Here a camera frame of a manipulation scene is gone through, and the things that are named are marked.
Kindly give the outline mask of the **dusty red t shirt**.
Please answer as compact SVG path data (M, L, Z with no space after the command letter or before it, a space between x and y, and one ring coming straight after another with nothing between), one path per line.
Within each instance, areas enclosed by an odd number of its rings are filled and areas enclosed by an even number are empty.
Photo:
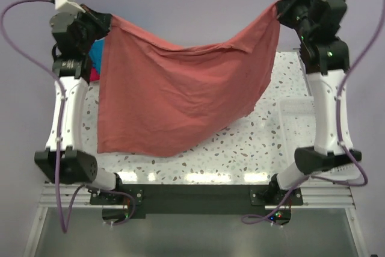
M113 16L97 151L174 156L249 115L270 84L279 35L274 5L231 39L189 48Z

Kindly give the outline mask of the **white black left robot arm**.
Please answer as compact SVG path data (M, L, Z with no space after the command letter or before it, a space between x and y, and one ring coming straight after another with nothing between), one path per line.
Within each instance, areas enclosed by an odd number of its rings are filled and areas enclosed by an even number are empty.
M120 203L125 190L115 173L100 169L93 155L82 148L81 126L85 95L91 81L89 52L93 43L108 35L111 15L97 13L82 4L74 12L63 11L50 19L55 109L45 149L34 155L35 164L51 182L85 184L104 190L111 204Z

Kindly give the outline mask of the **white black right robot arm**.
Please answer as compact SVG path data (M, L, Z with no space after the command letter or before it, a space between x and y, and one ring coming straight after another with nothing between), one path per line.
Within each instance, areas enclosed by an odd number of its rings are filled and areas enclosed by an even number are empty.
M351 141L347 120L345 78L350 71L348 45L336 34L347 11L346 0L281 0L279 22L294 29L315 109L313 146L299 147L294 163L271 177L259 195L276 205L307 178L349 164L359 165L362 153Z

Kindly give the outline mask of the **folded blue t shirt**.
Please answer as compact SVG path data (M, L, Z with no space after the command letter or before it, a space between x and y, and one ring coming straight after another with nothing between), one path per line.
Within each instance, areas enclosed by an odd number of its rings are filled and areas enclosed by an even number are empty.
M100 74L101 66L102 66L102 58L103 58L103 47L104 47L105 39L96 40L90 49L89 56L91 58L91 62L93 68Z

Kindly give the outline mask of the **folded pink t shirt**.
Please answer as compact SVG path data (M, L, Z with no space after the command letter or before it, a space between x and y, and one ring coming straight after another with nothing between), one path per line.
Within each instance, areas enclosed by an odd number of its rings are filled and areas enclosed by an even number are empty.
M94 67L92 67L91 74L90 74L90 82L97 82L99 80L100 80L100 75L98 71Z

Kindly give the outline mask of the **white plastic laundry basket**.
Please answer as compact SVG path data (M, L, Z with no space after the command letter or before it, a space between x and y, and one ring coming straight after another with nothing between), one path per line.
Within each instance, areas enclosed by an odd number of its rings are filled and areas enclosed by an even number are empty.
M278 109L285 158L288 164L292 164L297 148L314 145L316 119L313 98L308 96L283 98L278 101ZM321 173L319 176L333 181L353 181L360 177L360 172L355 165L348 164Z

